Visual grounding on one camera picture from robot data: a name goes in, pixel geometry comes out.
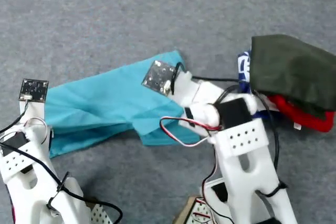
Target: blue cloth item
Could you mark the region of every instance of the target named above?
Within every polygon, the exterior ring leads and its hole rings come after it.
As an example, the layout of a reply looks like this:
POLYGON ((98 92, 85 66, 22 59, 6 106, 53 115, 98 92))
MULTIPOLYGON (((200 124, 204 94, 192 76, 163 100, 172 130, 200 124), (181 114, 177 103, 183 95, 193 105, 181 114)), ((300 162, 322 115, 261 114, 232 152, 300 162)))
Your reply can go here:
MULTIPOLYGON (((166 115, 181 116, 183 109, 141 84, 154 60, 183 63, 180 54, 173 51, 50 89, 45 110, 46 122, 55 131, 51 157, 131 129, 137 131, 144 145, 174 144, 160 129, 159 120, 166 115)), ((177 121, 165 125, 185 143, 199 140, 177 121)))
POLYGON ((250 91, 250 53, 251 50, 238 54, 238 78, 242 93, 251 93, 250 91))
MULTIPOLYGON (((251 61, 251 50, 244 51, 241 54, 238 54, 238 78, 243 81, 239 83, 240 91, 242 93, 251 93, 250 87, 250 61, 251 61)), ((282 119, 282 114, 278 111, 270 110, 272 115, 282 119)), ((268 112, 265 110, 258 111, 254 118, 269 118, 268 112)))

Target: dark green cloth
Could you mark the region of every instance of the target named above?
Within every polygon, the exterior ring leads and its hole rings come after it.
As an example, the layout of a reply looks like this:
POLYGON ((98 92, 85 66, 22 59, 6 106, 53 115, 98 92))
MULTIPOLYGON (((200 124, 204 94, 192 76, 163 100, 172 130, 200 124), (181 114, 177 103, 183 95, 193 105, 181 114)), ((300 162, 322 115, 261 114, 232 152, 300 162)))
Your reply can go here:
POLYGON ((250 84, 323 118, 336 111, 336 56, 287 35, 252 37, 250 84))

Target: red cloth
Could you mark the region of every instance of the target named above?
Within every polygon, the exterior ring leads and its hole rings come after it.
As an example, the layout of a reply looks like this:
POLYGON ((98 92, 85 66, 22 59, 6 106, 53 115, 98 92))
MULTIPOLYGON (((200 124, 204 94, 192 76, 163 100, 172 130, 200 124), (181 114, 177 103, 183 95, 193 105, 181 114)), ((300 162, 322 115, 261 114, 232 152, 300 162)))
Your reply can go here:
POLYGON ((281 95, 272 95, 269 96, 268 99, 276 104, 281 113, 289 117, 293 122, 301 124, 302 126, 306 126, 320 132, 328 132, 334 125, 335 112, 333 111, 327 111, 325 120, 322 120, 312 116, 311 114, 303 112, 299 108, 287 102, 281 95))

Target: gray carpet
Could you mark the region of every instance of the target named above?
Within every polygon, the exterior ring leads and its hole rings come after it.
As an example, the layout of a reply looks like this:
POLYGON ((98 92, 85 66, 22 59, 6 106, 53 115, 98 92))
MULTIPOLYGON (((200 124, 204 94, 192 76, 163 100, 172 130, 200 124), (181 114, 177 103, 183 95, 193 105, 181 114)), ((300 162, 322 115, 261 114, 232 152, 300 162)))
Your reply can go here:
MULTIPOLYGON (((273 33, 336 53, 335 0, 0 0, 0 7, 1 127, 18 114, 22 78, 54 87, 173 49, 196 75, 236 77, 236 55, 251 36, 273 33)), ((298 222, 336 223, 336 131, 283 123, 279 132, 279 176, 298 222)), ((171 223, 212 162, 207 144, 145 147, 134 133, 53 159, 59 176, 71 171, 85 194, 120 206, 127 224, 171 223)), ((0 223, 11 223, 3 184, 0 206, 0 223)))

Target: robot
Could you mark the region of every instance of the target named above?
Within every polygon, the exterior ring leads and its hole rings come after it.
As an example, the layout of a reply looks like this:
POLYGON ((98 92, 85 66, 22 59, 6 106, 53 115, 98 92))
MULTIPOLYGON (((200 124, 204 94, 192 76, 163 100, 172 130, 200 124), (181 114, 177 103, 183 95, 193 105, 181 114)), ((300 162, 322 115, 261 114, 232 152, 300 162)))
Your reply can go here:
POLYGON ((24 79, 21 116, 2 136, 0 172, 15 224, 112 224, 103 207, 83 201, 78 182, 59 179, 49 158, 53 130, 45 123, 48 81, 24 79))
MULTIPOLYGON (((184 108, 181 118, 166 116, 161 120, 177 119, 181 126, 203 137, 198 143, 207 140, 214 146, 222 178, 205 183, 203 199, 198 200, 211 206, 213 223, 297 224, 286 186, 272 162, 263 122, 252 117, 257 111, 256 98, 228 93, 208 81, 195 82, 190 72, 177 72, 178 67, 155 61, 142 84, 184 108), (226 196, 219 197, 213 188, 226 196)), ((181 143, 162 122, 160 125, 181 143)), ((186 224, 198 222, 187 220, 186 224)))

